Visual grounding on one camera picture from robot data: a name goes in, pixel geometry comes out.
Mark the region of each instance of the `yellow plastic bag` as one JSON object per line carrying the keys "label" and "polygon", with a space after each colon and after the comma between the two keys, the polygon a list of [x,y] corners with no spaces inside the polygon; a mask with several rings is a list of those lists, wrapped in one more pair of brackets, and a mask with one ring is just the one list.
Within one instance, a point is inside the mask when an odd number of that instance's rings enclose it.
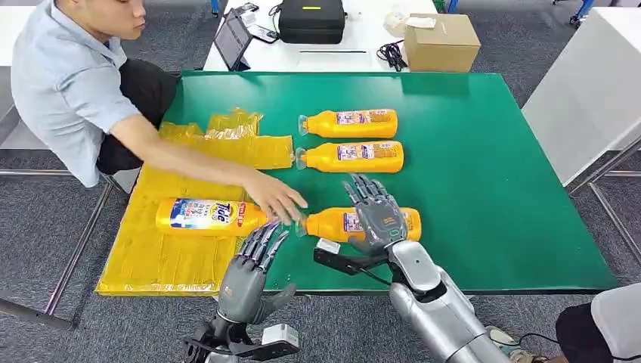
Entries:
{"label": "yellow plastic bag", "polygon": [[[214,115],[212,119],[215,122],[210,121],[210,126],[218,129],[208,129],[204,134],[195,124],[171,123],[163,123],[159,134],[164,140],[257,169],[291,167],[292,138],[256,136],[260,115],[235,110],[231,116]],[[167,197],[247,200],[240,187],[186,178],[144,165],[96,286],[99,294],[218,294],[227,264],[242,239],[161,233],[155,216],[159,201]]]}

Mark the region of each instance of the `man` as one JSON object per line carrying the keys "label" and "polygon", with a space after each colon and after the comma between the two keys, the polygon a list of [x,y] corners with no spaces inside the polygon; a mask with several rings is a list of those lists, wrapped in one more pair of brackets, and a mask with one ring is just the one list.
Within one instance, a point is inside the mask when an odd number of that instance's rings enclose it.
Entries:
{"label": "man", "polygon": [[44,0],[14,46],[11,91],[23,121],[84,186],[142,162],[191,178],[238,185],[286,224],[307,203],[262,172],[158,136],[178,79],[127,60],[120,39],[145,26],[142,0]]}
{"label": "man", "polygon": [[563,355],[548,359],[525,351],[508,334],[488,327],[490,338],[514,363],[641,363],[641,283],[602,292],[571,306],[556,320]]}

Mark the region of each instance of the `black cable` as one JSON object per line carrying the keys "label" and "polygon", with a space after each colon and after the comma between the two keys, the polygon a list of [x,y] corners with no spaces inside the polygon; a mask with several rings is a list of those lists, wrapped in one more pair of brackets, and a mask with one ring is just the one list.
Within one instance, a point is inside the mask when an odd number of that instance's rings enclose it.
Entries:
{"label": "black cable", "polygon": [[[519,339],[519,341],[516,344],[503,343],[503,342],[496,341],[496,340],[494,340],[492,338],[490,338],[490,340],[495,342],[495,343],[499,343],[502,346],[520,346],[521,342],[527,337],[540,337],[540,338],[548,340],[548,341],[550,341],[552,343],[555,343],[555,344],[557,344],[559,346],[561,345],[561,343],[559,343],[558,340],[554,340],[552,338],[549,338],[549,337],[546,337],[544,335],[537,334],[537,333],[527,333],[527,334],[525,334],[523,337],[521,337],[521,339]],[[575,346],[568,346],[568,348],[572,348],[573,350],[579,351],[579,348],[577,348]],[[619,358],[619,357],[615,357],[613,355],[611,355],[611,357],[612,357],[612,359],[617,360],[617,361],[633,361],[635,359],[641,358],[641,354],[638,354],[638,355],[635,355],[635,356],[632,356],[632,357],[628,357],[628,358]]]}
{"label": "black cable", "polygon": [[378,58],[387,61],[387,64],[389,64],[391,68],[394,68],[396,72],[401,72],[403,68],[407,67],[407,63],[405,63],[401,56],[401,49],[398,47],[401,42],[403,42],[403,40],[385,44],[376,51]]}
{"label": "black cable", "polygon": [[367,276],[369,276],[369,277],[373,278],[374,280],[380,282],[381,284],[385,284],[387,286],[391,286],[392,285],[389,281],[383,280],[382,278],[376,276],[375,274],[369,272],[368,270],[366,270],[364,268],[359,268],[358,271],[363,272],[364,274],[366,274]]}
{"label": "black cable", "polygon": [[276,14],[280,13],[282,10],[282,5],[283,3],[281,2],[278,5],[275,5],[273,8],[269,9],[269,12],[267,13],[271,17],[271,25],[274,26],[274,31],[276,34],[280,36],[280,33],[278,32],[278,28],[276,27]]}

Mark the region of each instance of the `yellow packaging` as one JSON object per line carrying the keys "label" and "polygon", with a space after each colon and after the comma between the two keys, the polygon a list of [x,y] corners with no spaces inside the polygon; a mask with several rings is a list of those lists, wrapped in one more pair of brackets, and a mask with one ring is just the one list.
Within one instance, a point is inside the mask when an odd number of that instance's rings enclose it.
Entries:
{"label": "yellow packaging", "polygon": [[[412,208],[401,208],[401,212],[403,212],[407,223],[407,239],[419,240],[421,235],[419,212]],[[306,234],[334,242],[347,242],[350,237],[361,240],[365,238],[365,233],[353,207],[328,208],[320,213],[311,214],[304,221],[304,228]]]}
{"label": "yellow packaging", "polygon": [[[220,154],[258,169],[291,167],[291,137],[256,136],[259,115],[235,110],[227,118],[229,123],[224,117],[212,118],[225,121],[224,125],[220,123],[220,133],[212,127],[203,133],[193,123],[164,122],[159,135],[164,140],[212,156]],[[232,132],[236,139],[220,139],[231,137]],[[265,154],[269,154],[269,160],[261,157]],[[176,197],[247,200],[241,187],[209,183],[143,165],[96,292],[108,296],[218,294],[229,260],[243,238],[163,233],[156,227],[159,205]]]}
{"label": "yellow packaging", "polygon": [[301,135],[324,138],[391,138],[396,134],[398,118],[390,109],[361,111],[323,111],[316,116],[299,116]]}
{"label": "yellow packaging", "polygon": [[226,200],[164,199],[156,213],[163,233],[190,236],[247,236],[266,222],[255,204]]}
{"label": "yellow packaging", "polygon": [[296,149],[296,167],[322,172],[397,172],[403,167],[403,146],[398,141],[322,144]]}

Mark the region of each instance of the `black case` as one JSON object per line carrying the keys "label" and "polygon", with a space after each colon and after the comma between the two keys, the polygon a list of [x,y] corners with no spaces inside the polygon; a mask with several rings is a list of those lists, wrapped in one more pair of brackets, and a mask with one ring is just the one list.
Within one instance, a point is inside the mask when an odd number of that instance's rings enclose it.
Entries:
{"label": "black case", "polygon": [[283,0],[278,30],[285,43],[338,44],[345,29],[341,0]]}

